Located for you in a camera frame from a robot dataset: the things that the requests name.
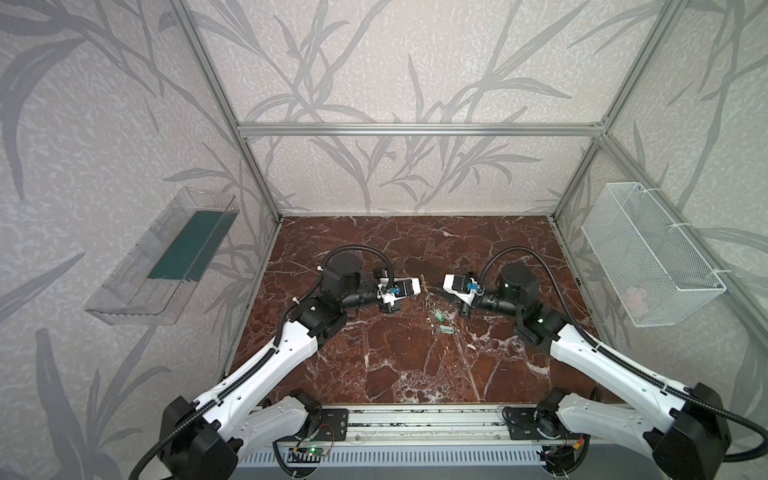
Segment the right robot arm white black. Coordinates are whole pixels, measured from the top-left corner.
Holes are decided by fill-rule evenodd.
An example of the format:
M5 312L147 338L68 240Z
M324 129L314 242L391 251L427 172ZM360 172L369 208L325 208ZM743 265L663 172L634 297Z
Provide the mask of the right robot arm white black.
M539 282L521 263L503 268L495 289L468 275L448 274L443 289L464 310L506 316L525 343L595 380L623 400L602 404L558 391L540 403L546 420L573 433L621 445L650 459L672 479L712 479L731 445L721 396L643 367L581 329L539 299Z

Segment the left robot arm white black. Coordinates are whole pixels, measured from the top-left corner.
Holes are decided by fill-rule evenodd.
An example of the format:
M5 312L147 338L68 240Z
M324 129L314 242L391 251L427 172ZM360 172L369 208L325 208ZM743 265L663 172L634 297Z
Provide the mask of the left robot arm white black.
M365 249L346 245L330 251L315 282L291 301L261 350L196 399L173 400L163 412L158 443L131 478L139 478L157 459L172 479L227 479L252 453L315 432L322 407L311 396L293 393L267 407L261 402L346 326L349 311L375 305L384 314L394 313L404 299L422 291L419 279L396 277L392 262L376 249L370 252L383 264L364 273L358 255Z

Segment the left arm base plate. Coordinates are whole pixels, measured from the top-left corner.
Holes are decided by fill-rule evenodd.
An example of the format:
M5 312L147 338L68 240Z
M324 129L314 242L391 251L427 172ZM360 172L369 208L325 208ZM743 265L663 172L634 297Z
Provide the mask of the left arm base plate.
M288 439L336 442L346 439L350 411L346 408L321 408L310 412L297 433Z

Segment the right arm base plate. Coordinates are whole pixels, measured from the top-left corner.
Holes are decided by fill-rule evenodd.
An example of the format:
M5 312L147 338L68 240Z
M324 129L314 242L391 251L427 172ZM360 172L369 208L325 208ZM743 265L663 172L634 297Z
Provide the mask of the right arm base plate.
M504 406L501 416L511 440L575 443L579 433L567 430L557 416L536 407Z

